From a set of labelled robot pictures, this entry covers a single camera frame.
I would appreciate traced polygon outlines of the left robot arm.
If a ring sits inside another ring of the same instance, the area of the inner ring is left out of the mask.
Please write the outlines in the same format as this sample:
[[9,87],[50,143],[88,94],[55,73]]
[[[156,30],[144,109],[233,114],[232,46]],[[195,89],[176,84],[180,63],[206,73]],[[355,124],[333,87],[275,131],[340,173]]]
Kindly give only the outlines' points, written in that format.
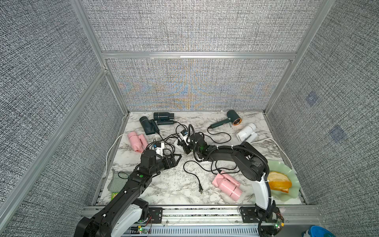
[[147,149],[141,154],[141,162],[130,174],[126,184],[116,197],[91,218],[84,217],[77,224],[75,237],[120,237],[138,221],[146,220],[148,202],[139,196],[162,171],[174,168],[182,155],[159,155]]

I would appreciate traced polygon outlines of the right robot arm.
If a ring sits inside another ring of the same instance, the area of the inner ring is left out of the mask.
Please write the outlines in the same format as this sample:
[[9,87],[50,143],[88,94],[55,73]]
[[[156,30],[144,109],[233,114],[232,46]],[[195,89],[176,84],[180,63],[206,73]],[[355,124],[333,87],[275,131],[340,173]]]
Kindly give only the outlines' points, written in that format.
[[272,217],[275,203],[268,183],[268,161],[251,144],[242,142],[236,146],[208,145],[200,133],[194,133],[180,146],[186,154],[192,153],[199,163],[234,162],[244,177],[253,182],[258,218],[266,221]]

